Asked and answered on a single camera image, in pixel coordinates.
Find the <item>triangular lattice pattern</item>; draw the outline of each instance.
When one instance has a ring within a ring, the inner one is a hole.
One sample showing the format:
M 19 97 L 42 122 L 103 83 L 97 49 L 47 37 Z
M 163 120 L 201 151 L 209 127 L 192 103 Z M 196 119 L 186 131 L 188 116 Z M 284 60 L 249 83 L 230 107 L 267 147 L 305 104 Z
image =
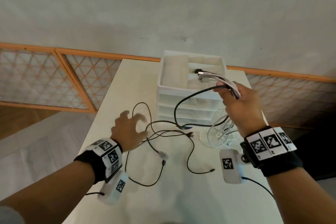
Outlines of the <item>triangular lattice pattern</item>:
M 336 107 L 336 84 L 247 74 L 269 122 L 316 127 Z
M 78 55 L 66 55 L 66 58 L 98 110 L 121 61 Z
M 52 53 L 0 49 L 0 101 L 87 109 Z

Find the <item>white storage box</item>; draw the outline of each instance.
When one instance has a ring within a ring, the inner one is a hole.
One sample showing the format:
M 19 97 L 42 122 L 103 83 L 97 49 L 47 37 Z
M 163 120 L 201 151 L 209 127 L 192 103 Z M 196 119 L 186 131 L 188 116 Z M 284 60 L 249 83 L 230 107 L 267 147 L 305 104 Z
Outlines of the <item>white storage box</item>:
M 188 52 L 165 51 L 161 58 L 157 81 L 157 115 L 159 120 L 174 121 L 174 108 L 183 98 L 216 85 L 216 82 L 199 82 L 195 69 L 226 74 L 224 59 L 220 56 Z M 209 90 L 192 97 L 176 111 L 179 125 L 187 123 L 211 125 L 214 112 L 222 102 L 217 92 Z

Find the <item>floor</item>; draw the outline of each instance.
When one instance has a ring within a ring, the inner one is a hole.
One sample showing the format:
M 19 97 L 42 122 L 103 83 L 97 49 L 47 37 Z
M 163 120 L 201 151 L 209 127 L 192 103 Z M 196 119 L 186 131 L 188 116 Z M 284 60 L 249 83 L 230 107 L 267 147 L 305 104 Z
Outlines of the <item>floor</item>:
M 59 112 L 0 141 L 0 200 L 71 163 L 95 114 Z
M 19 132 L 59 111 L 0 106 L 0 140 Z

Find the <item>white table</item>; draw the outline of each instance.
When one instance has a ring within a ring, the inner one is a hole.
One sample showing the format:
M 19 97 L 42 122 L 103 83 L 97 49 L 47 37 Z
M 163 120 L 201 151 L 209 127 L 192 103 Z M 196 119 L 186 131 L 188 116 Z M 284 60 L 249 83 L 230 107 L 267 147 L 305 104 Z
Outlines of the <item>white table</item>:
M 111 135 L 114 120 L 124 110 L 132 111 L 138 102 L 149 105 L 156 119 L 156 85 L 160 64 L 156 62 L 123 60 L 107 92 L 99 112 L 82 145 L 81 151 L 101 137 Z M 228 79 L 250 86 L 242 71 L 228 70 Z M 136 112 L 149 120 L 144 105 Z M 139 129 L 145 124 L 139 122 Z M 263 188 L 247 181 L 245 184 L 226 184 L 222 177 L 219 149 L 203 146 L 197 137 L 190 158 L 190 168 L 196 172 L 216 168 L 213 173 L 196 175 L 187 170 L 186 161 L 192 149 L 186 136 L 153 140 L 153 145 L 169 155 L 158 183 L 143 187 L 128 181 L 119 202 L 104 205 L 97 196 L 89 195 L 73 210 L 64 223 L 76 224 L 168 224 L 168 223 L 283 223 L 274 199 Z M 130 153 L 128 175 L 144 184 L 156 181 L 161 159 L 147 143 Z M 244 166 L 245 175 L 268 187 L 261 171 Z M 90 192 L 99 191 L 103 182 Z

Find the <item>wristband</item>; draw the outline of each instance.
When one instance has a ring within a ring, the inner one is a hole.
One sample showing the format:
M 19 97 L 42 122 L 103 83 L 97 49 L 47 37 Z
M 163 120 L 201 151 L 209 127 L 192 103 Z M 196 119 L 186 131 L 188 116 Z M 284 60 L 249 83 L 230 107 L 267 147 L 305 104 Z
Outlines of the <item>wristband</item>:
M 302 167 L 293 152 L 296 146 L 281 128 L 267 126 L 248 135 L 241 147 L 252 165 L 266 177 Z
M 75 159 L 91 165 L 95 181 L 108 183 L 122 167 L 122 147 L 110 138 L 102 138 L 87 146 L 84 152 Z

